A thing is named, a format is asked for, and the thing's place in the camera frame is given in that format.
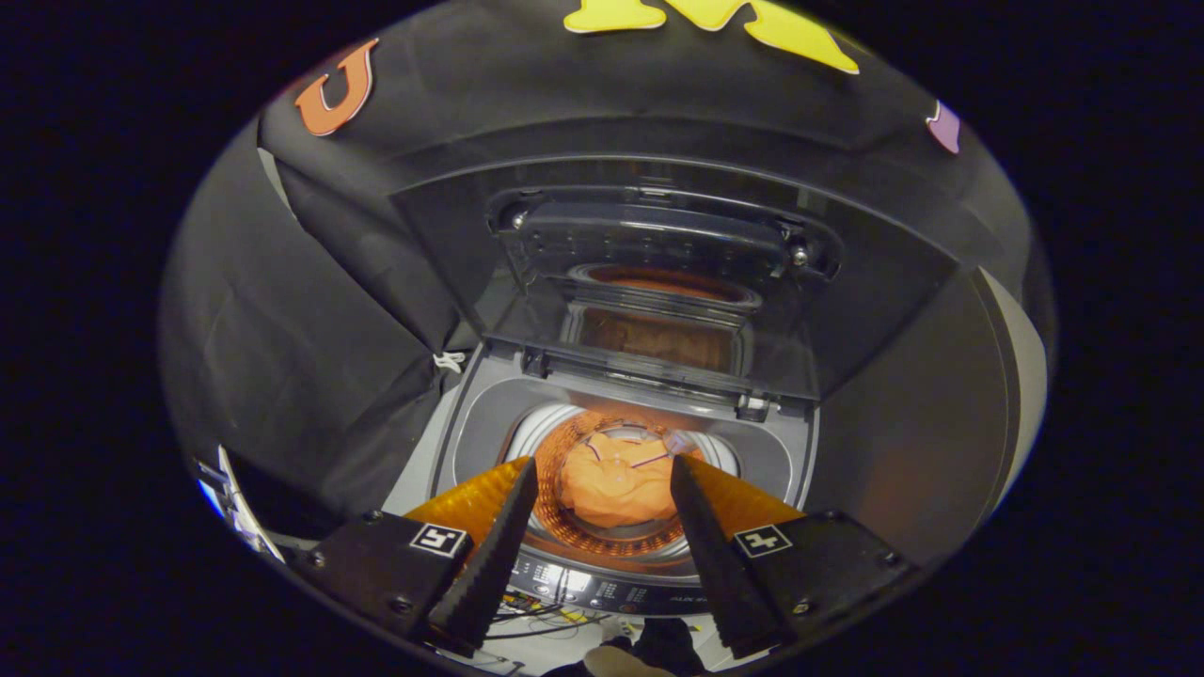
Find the orange fabric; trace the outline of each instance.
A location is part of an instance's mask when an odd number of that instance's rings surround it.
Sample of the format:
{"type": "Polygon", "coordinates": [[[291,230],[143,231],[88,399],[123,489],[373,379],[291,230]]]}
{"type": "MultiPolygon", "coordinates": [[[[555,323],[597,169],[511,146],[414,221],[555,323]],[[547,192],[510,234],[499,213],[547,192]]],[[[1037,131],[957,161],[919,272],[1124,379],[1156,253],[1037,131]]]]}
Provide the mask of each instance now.
{"type": "Polygon", "coordinates": [[[660,440],[615,440],[595,432],[569,449],[561,470],[560,501],[601,526],[669,519],[672,457],[660,440]]]}

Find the white zip tie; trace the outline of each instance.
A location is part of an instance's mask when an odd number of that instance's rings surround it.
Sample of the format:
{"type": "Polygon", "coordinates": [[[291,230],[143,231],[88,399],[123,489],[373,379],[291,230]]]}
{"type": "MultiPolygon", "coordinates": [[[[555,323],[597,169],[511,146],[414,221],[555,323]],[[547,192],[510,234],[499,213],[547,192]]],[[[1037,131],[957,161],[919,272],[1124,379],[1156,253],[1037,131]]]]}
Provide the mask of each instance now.
{"type": "Polygon", "coordinates": [[[456,373],[464,373],[464,370],[460,369],[460,363],[464,360],[464,353],[443,353],[442,355],[435,355],[435,366],[439,369],[450,369],[456,373]]]}

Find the open lid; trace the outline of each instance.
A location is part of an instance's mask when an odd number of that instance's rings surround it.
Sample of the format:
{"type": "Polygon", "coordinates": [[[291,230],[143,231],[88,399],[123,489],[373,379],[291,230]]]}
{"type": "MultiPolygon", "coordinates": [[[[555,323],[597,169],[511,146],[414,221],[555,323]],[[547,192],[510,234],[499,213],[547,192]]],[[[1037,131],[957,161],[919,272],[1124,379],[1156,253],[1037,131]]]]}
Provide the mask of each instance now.
{"type": "Polygon", "coordinates": [[[654,188],[622,176],[639,164],[490,169],[394,202],[482,336],[752,399],[821,399],[955,269],[818,193],[791,188],[786,211],[767,204],[781,184],[760,177],[742,175],[750,200],[734,201],[683,187],[716,184],[722,170],[674,165],[673,186],[654,188]]]}

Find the lid hinge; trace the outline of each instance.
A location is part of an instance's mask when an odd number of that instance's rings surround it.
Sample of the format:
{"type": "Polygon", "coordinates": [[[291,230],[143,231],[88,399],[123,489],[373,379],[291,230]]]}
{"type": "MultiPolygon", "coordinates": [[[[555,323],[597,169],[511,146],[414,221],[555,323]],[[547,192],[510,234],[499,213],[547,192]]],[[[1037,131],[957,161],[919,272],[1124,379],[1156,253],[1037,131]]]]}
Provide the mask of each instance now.
{"type": "Polygon", "coordinates": [[[769,413],[769,400],[765,393],[757,393],[757,396],[752,396],[745,393],[740,395],[739,401],[736,404],[736,418],[738,418],[739,420],[765,423],[766,416],[768,416],[768,413],[769,413]]]}
{"type": "Polygon", "coordinates": [[[523,348],[523,373],[535,378],[548,378],[548,352],[543,348],[523,348]]]}

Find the control panel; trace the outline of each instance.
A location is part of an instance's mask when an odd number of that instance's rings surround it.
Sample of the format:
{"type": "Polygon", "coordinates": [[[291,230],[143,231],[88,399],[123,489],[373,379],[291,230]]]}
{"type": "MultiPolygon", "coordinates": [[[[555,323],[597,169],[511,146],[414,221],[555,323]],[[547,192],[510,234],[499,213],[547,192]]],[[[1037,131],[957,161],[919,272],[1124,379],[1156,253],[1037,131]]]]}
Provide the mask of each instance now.
{"type": "Polygon", "coordinates": [[[514,561],[510,585],[544,600],[625,616],[694,616],[709,611],[698,585],[631,583],[544,561],[525,552],[514,561]]]}

